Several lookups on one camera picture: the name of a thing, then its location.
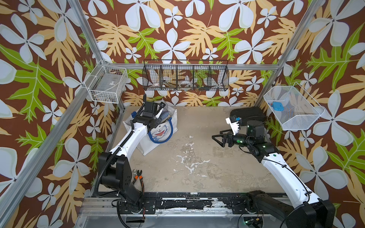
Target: wire cutters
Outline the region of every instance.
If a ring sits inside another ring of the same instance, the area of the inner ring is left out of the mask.
[[[134,177],[132,183],[134,184],[137,181],[138,178],[139,178],[139,181],[141,182],[142,194],[144,194],[145,193],[145,186],[143,185],[142,170],[137,170],[137,174]]]
[[[136,175],[135,175],[135,177],[134,177],[134,179],[132,181],[133,184],[138,180],[138,177],[139,177],[140,180],[143,179],[143,177],[142,177],[142,170],[137,170],[136,171]]]

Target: hanging wire shelf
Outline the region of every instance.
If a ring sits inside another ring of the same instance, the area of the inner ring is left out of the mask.
[[[213,61],[209,60],[189,60],[188,64],[164,63],[166,61],[166,59],[143,61],[142,76],[145,90],[226,91],[228,89],[228,61],[219,61],[219,64],[213,64]]]

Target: cable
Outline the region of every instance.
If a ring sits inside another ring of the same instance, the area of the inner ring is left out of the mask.
[[[121,201],[119,200],[116,204],[116,213],[118,215],[119,221],[122,223],[122,225],[125,228],[130,228],[129,226],[127,226],[127,224],[125,224],[125,222],[123,221],[122,217],[120,216],[120,211],[119,211],[119,205],[120,205]]]
[[[107,168],[111,165],[111,163],[114,161],[117,153],[122,149],[122,147],[124,146],[124,144],[130,139],[130,137],[133,135],[134,131],[134,124],[131,121],[131,127],[132,127],[132,131],[129,133],[129,135],[123,140],[123,142],[120,144],[120,146],[115,150],[115,152],[108,158],[108,160],[105,162],[105,165],[103,166],[103,168],[101,169],[97,179],[95,180],[95,187],[94,187],[94,195],[97,198],[101,198],[101,197],[105,197],[107,195],[110,194],[118,194],[118,191],[112,191],[112,192],[107,192],[105,194],[99,194],[99,185],[101,183],[101,178],[103,177],[104,172],[107,170]]]
[[[238,221],[237,221],[237,228],[239,228],[239,227],[238,227],[239,219],[242,217],[242,215],[240,215],[240,216],[239,216],[239,218],[238,218]]]
[[[303,202],[302,204],[300,204],[299,206],[297,206],[292,212],[290,212],[289,213],[289,215],[287,216],[287,217],[285,217],[284,218],[284,220],[281,222],[281,225],[280,225],[280,227],[279,228],[281,228],[282,226],[283,226],[283,224],[284,224],[284,222],[287,220],[287,218],[296,210],[296,209],[298,209],[298,208],[300,208],[301,206],[303,206],[304,205],[304,203],[309,203],[309,200],[310,200],[310,197],[311,197],[311,195],[310,195],[310,193],[311,192],[308,192],[308,190],[307,190],[307,188],[306,188],[306,186],[303,184],[303,182],[302,182],[302,180],[301,179],[299,179],[299,177],[293,172],[293,171],[291,171],[290,169],[288,169],[288,167],[287,167],[287,165],[283,165],[283,164],[280,164],[279,162],[276,162],[276,161],[273,161],[273,160],[269,160],[269,159],[266,159],[266,158],[263,158],[263,160],[267,160],[267,161],[270,161],[270,162],[274,162],[274,163],[277,163],[277,164],[279,164],[279,165],[281,165],[283,168],[286,168],[287,170],[289,170],[298,180],[299,180],[299,182],[303,185],[303,187],[304,187],[304,189],[307,191],[307,194],[306,195],[308,195],[308,200],[306,201],[306,202]]]
[[[300,208],[301,206],[303,206],[304,204],[300,204],[299,206],[297,206],[292,212],[290,212],[289,213],[289,215],[287,216],[287,217],[285,217],[285,219],[281,222],[281,224],[280,224],[280,227],[279,228],[281,228],[282,226],[283,226],[283,224],[284,224],[284,222],[287,220],[287,218],[296,210],[296,209],[298,209],[298,208]]]
[[[241,146],[238,146],[240,150],[242,150],[243,152],[247,153],[247,154],[251,154],[250,152],[244,151]]]

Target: small box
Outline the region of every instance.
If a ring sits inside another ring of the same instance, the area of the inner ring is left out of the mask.
[[[281,102],[274,101],[271,105],[275,111],[282,112],[284,111],[283,104]]]

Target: black corrugated cable sleeve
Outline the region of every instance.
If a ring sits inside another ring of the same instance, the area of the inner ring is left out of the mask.
[[[129,135],[123,140],[123,142],[120,144],[120,146],[115,150],[115,152],[108,158],[108,160],[106,161],[104,167],[101,169],[96,181],[95,181],[95,187],[94,187],[94,195],[97,197],[97,198],[100,198],[100,197],[105,197],[107,195],[110,195],[110,194],[117,194],[118,192],[117,191],[112,191],[112,192],[107,192],[107,193],[104,193],[104,194],[99,194],[99,185],[100,185],[100,182],[101,182],[101,178],[103,177],[103,174],[104,172],[107,170],[107,168],[111,165],[111,163],[114,161],[115,157],[116,157],[116,154],[122,149],[122,147],[124,146],[124,144],[130,139],[130,137],[133,135],[134,133],[134,124],[133,124],[133,121],[131,120],[131,127],[132,127],[132,131],[129,133]]]

